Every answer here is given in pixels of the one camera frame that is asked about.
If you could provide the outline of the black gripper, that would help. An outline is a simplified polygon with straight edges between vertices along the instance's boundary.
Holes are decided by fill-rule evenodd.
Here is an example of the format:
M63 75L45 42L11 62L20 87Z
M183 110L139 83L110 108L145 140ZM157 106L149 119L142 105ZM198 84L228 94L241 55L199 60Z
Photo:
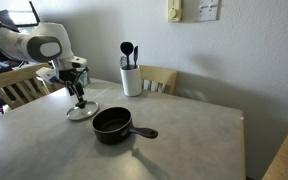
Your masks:
M71 96L75 95L77 100L83 98L84 91L82 84L78 82L79 77L83 72L88 72L87 68L63 70L59 72L59 78L66 82L65 86Z

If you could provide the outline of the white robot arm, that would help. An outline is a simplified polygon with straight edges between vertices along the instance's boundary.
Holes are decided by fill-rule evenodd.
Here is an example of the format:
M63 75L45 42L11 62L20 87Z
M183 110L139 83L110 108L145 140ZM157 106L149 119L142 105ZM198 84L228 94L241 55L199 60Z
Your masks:
M84 101L84 91L78 79L86 70L87 60L74 55L62 24L40 22L25 34L0 23L0 50L15 60L51 62L52 68L41 68L36 71L37 75L48 83L64 84L70 95L76 95L79 102Z

